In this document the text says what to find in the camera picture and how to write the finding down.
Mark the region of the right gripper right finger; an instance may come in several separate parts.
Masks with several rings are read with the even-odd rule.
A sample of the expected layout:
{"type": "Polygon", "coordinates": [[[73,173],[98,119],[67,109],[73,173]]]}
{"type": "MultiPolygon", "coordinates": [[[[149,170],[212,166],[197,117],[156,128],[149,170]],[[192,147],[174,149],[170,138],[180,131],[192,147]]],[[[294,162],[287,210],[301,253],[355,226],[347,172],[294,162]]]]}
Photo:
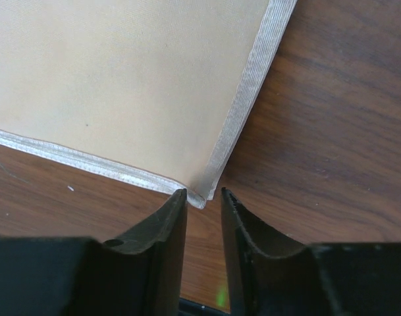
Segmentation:
{"type": "Polygon", "coordinates": [[[302,244],[221,190],[232,315],[401,315],[401,242],[302,244]]]}

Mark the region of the peach satin napkin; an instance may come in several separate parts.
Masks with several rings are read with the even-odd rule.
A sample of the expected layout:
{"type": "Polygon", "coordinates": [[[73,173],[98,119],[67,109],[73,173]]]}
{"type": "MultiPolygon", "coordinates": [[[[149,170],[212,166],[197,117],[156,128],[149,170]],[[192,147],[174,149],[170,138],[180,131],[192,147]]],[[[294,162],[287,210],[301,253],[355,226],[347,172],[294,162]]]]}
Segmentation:
{"type": "Polygon", "coordinates": [[[203,208],[294,1],[0,1],[0,145],[203,208]]]}

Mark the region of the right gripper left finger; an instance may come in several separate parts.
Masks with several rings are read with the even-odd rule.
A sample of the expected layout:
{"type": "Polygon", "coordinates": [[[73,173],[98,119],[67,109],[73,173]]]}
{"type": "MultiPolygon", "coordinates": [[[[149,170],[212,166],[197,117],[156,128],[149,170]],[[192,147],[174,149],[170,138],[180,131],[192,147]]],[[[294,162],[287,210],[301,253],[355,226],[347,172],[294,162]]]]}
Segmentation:
{"type": "Polygon", "coordinates": [[[0,237],[0,315],[176,315],[186,221],[179,189],[105,242],[0,237]]]}

